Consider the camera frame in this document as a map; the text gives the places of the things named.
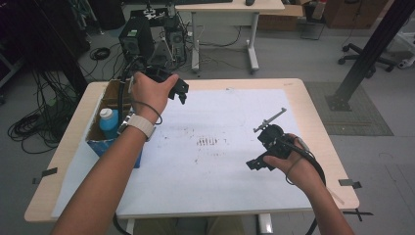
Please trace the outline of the black keyboard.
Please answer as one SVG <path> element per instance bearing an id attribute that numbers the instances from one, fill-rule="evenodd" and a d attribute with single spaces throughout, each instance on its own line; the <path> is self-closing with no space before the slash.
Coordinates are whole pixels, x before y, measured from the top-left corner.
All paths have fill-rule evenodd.
<path id="1" fill-rule="evenodd" d="M 233 0 L 173 0 L 175 5 L 231 3 Z"/>

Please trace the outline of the person's right hand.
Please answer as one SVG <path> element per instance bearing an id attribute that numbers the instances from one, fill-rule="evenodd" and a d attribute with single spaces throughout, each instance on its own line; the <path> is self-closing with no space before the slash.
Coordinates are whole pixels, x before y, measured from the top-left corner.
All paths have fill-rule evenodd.
<path id="1" fill-rule="evenodd" d="M 265 156 L 263 159 L 267 164 L 284 172 L 287 178 L 306 195 L 324 187 L 314 166 L 295 151 L 286 160 L 273 156 Z"/>

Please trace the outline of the blue cardboard box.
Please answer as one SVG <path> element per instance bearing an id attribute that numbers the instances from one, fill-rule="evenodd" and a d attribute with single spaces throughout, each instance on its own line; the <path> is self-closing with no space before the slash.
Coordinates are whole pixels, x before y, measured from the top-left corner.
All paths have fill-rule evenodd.
<path id="1" fill-rule="evenodd" d="M 101 157 L 109 147 L 115 142 L 114 139 L 107 139 L 103 131 L 99 127 L 99 113 L 104 108 L 110 108 L 118 111 L 118 127 L 124 121 L 126 116 L 131 113 L 129 94 L 127 87 L 123 86 L 118 80 L 111 80 L 104 89 L 103 94 L 99 98 L 97 108 L 91 119 L 91 124 L 85 137 L 86 143 L 91 149 Z"/>

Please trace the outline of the brown cardboard box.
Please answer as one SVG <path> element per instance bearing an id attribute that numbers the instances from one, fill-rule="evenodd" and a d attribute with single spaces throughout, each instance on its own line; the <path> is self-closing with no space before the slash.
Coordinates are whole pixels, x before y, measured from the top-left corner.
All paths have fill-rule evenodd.
<path id="1" fill-rule="evenodd" d="M 297 28 L 298 19 L 303 16 L 301 5 L 286 5 L 285 9 L 275 13 L 260 13 L 258 30 L 293 31 Z"/>

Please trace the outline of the black tape strip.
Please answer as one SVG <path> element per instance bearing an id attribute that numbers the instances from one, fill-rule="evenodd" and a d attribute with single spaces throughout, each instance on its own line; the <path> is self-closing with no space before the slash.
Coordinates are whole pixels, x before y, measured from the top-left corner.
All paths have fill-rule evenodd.
<path id="1" fill-rule="evenodd" d="M 49 168 L 49 169 L 45 169 L 41 172 L 39 177 L 33 177 L 32 178 L 32 184 L 37 185 L 40 184 L 41 180 L 49 175 L 53 175 L 55 173 L 58 172 L 58 168 L 57 167 L 53 167 L 53 168 Z"/>
<path id="2" fill-rule="evenodd" d="M 351 186 L 353 189 L 362 188 L 359 181 L 353 181 L 352 179 L 339 179 L 338 181 L 341 186 Z"/>

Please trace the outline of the blue bottle with white cap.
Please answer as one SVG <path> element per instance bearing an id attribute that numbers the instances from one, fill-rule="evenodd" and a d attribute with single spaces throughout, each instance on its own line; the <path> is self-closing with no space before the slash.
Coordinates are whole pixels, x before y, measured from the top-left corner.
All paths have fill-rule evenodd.
<path id="1" fill-rule="evenodd" d="M 104 108 L 99 113 L 99 127 L 107 139 L 117 138 L 118 111 Z"/>

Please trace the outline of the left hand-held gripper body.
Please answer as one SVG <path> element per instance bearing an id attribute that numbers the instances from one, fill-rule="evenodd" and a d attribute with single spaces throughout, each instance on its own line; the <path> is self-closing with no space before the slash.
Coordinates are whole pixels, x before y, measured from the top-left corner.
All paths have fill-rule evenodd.
<path id="1" fill-rule="evenodd" d="M 163 83 L 170 76 L 172 76 L 172 73 L 170 71 L 155 67 L 146 67 L 144 74 L 153 81 L 158 83 Z M 183 79 L 178 78 L 169 92 L 175 92 L 176 95 L 179 95 L 181 93 L 187 93 L 188 89 L 189 85 Z"/>

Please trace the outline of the open computer tower with fan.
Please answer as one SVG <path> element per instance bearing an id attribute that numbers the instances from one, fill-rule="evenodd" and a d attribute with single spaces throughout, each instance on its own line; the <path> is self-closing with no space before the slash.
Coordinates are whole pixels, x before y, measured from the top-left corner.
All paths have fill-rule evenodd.
<path id="1" fill-rule="evenodd" d="M 177 16 L 164 20 L 164 30 L 167 43 L 170 46 L 173 59 L 177 63 L 186 61 L 184 28 Z"/>

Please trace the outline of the white table leg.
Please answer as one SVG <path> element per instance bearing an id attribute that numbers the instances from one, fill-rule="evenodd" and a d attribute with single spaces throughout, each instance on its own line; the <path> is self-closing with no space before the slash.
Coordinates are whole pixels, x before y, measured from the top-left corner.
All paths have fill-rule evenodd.
<path id="1" fill-rule="evenodd" d="M 273 225 L 269 213 L 261 213 L 257 216 L 257 234 L 273 235 Z"/>

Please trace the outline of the white paper sheet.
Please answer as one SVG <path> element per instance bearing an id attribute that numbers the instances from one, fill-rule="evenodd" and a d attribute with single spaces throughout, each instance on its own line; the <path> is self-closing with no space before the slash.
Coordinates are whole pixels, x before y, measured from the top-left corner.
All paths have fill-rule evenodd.
<path id="1" fill-rule="evenodd" d="M 264 148 L 257 127 L 271 118 L 298 134 L 282 89 L 193 90 L 169 101 L 117 207 L 120 217 L 308 210 L 302 191 L 278 169 L 252 170 Z"/>

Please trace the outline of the black board with white pattern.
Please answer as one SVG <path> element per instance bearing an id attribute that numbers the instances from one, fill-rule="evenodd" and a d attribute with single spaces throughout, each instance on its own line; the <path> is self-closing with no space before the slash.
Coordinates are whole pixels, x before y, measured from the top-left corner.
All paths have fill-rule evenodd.
<path id="1" fill-rule="evenodd" d="M 169 16 L 167 8 L 133 10 L 130 12 L 131 18 L 146 18 L 150 26 L 163 26 L 164 20 Z"/>

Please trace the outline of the black metal post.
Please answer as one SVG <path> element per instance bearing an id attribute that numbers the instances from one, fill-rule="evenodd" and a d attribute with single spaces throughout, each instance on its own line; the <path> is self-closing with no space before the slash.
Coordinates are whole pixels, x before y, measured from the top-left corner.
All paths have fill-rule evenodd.
<path id="1" fill-rule="evenodd" d="M 348 101 L 352 94 L 414 11 L 415 0 L 394 0 L 339 88 L 325 97 L 331 111 L 351 111 Z"/>

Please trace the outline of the wooden cabinet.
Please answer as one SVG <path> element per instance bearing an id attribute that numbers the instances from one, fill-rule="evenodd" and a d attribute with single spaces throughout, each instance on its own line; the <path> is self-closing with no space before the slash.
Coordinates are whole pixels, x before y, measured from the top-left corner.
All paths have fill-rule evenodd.
<path id="1" fill-rule="evenodd" d="M 389 0 L 327 0 L 323 17 L 329 28 L 368 29 Z"/>

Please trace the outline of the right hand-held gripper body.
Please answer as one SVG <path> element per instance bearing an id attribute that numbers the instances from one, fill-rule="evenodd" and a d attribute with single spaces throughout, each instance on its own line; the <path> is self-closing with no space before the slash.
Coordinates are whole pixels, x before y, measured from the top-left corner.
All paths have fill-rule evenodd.
<path id="1" fill-rule="evenodd" d="M 271 121 L 286 112 L 285 108 L 269 119 L 265 119 L 262 124 L 254 129 L 254 133 L 261 131 L 257 139 L 267 150 L 268 155 L 285 160 L 294 149 L 294 139 L 277 124 Z"/>

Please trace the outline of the dark curtain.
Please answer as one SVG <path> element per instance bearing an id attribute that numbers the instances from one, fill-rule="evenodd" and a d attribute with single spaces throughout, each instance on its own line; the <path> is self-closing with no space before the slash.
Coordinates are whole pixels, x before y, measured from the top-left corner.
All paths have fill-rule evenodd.
<path id="1" fill-rule="evenodd" d="M 88 82 L 78 58 L 90 49 L 74 19 L 68 0 L 0 0 L 0 25 L 29 64 L 47 83 L 61 71 L 74 94 L 82 96 Z"/>

